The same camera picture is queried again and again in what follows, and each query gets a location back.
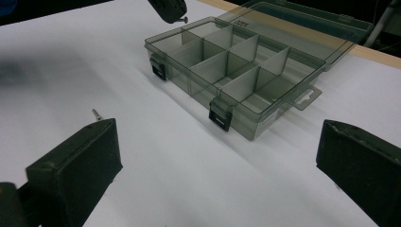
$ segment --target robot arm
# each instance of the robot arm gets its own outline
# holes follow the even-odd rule
[[[0,26],[109,1],[112,0],[0,0]],[[148,1],[165,22],[183,21],[181,17],[186,14],[184,0]]]

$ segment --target metal screw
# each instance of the metal screw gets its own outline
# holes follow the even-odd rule
[[[183,17],[181,19],[178,19],[176,22],[184,22],[184,23],[188,23],[188,18],[187,17]]]
[[[101,116],[95,109],[92,109],[92,113],[94,113],[94,115],[96,117],[96,121],[103,120],[103,116]]]

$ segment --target black object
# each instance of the black object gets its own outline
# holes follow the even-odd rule
[[[11,14],[0,17],[0,26],[110,1],[112,0],[18,0]]]
[[[401,226],[401,149],[358,127],[325,120],[318,168],[379,226]]]
[[[214,104],[219,103],[220,106],[225,107],[223,111],[220,106]],[[214,98],[210,103],[209,109],[209,119],[215,122],[219,127],[221,127],[224,131],[228,131],[231,126],[231,120],[233,119],[233,114],[227,110],[231,110],[229,105],[224,105],[225,103],[220,101],[218,98]]]
[[[0,226],[82,226],[121,168],[115,120],[88,125],[27,167],[18,190],[0,183]]]
[[[186,14],[184,0],[148,0],[160,17],[167,23],[175,23]]]
[[[153,57],[150,58],[151,70],[153,73],[159,77],[162,81],[166,81],[166,68],[163,64],[156,61]]]

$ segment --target black latch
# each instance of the black latch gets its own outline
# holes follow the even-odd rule
[[[210,102],[209,118],[223,130],[228,131],[233,118],[233,114],[231,113],[232,108],[225,105],[223,105],[225,108],[221,108],[218,105],[219,103],[220,102],[216,98]]]
[[[153,73],[161,80],[166,81],[166,68],[163,64],[159,63],[153,56],[150,58],[151,69]]]

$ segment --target white table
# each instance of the white table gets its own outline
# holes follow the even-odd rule
[[[192,22],[223,13],[186,3]],[[117,120],[124,168],[85,226],[375,226],[315,158],[324,119],[401,147],[401,70],[346,56],[305,111],[249,142],[151,72],[145,39],[182,25],[118,0],[0,26],[0,182],[24,184],[95,108]]]

